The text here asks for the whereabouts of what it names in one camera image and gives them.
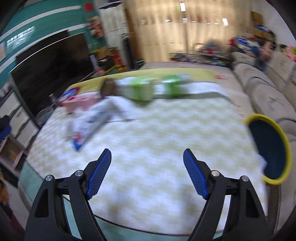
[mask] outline white drawer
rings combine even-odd
[[[7,100],[0,107],[0,117],[10,115],[20,105],[17,96],[14,92],[7,98]]]
[[[25,148],[29,145],[31,138],[38,132],[38,128],[35,126],[33,121],[29,121],[25,128],[21,131],[17,138],[17,141],[22,144]]]
[[[10,120],[11,125],[11,134],[15,137],[21,126],[29,119],[29,116],[25,112],[23,107],[20,107],[19,110],[14,114]]]

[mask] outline wall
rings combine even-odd
[[[296,46],[296,40],[280,14],[265,0],[252,0],[253,11],[263,15],[264,25],[272,30],[279,43]]]
[[[87,0],[43,0],[31,4],[19,10],[6,26],[0,43],[18,35],[22,31],[35,27],[25,43],[20,44],[11,52],[6,52],[6,57],[0,62],[0,86],[9,78],[8,73],[16,66],[15,56],[27,47],[41,39],[68,30],[70,35],[85,32],[87,42],[91,50],[105,45],[105,40],[94,39],[85,23],[88,18],[95,14],[95,11],[86,12],[83,5]]]

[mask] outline silver bolt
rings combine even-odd
[[[83,175],[83,171],[81,171],[81,170],[78,170],[75,172],[75,176],[77,176],[77,177],[80,177],[82,175]]]
[[[247,182],[247,181],[249,181],[249,178],[248,178],[247,176],[242,176],[242,180],[243,180],[244,182]]]
[[[48,175],[48,176],[45,177],[46,181],[51,181],[51,179],[52,179],[52,175]]]
[[[216,170],[212,171],[211,174],[214,176],[214,177],[217,177],[220,175],[220,173]]]

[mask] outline ribbed blue pad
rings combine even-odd
[[[205,179],[202,172],[196,165],[193,157],[187,150],[185,150],[183,153],[183,161],[191,178],[191,181],[195,187],[195,190],[197,191],[197,194],[199,194],[203,197],[203,199],[206,200],[209,196],[209,193],[207,191],[207,180]]]
[[[111,151],[107,150],[100,160],[99,164],[96,166],[94,172],[89,178],[88,188],[86,191],[86,196],[91,199],[99,191],[102,181],[107,173],[107,170],[111,164]]]

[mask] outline television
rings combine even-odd
[[[37,51],[43,49],[44,47],[46,47],[50,44],[53,44],[54,42],[59,41],[61,39],[67,38],[67,37],[69,37],[69,33],[67,30],[64,30],[59,33],[53,34],[43,40],[38,41],[37,43],[35,43],[31,47],[25,49],[24,51],[22,51],[20,54],[18,54],[15,57],[17,64],[21,63],[26,58],[31,56],[33,53],[36,53]]]
[[[27,113],[37,114],[60,97],[67,87],[94,70],[84,34],[59,40],[32,54],[9,74],[16,95]]]

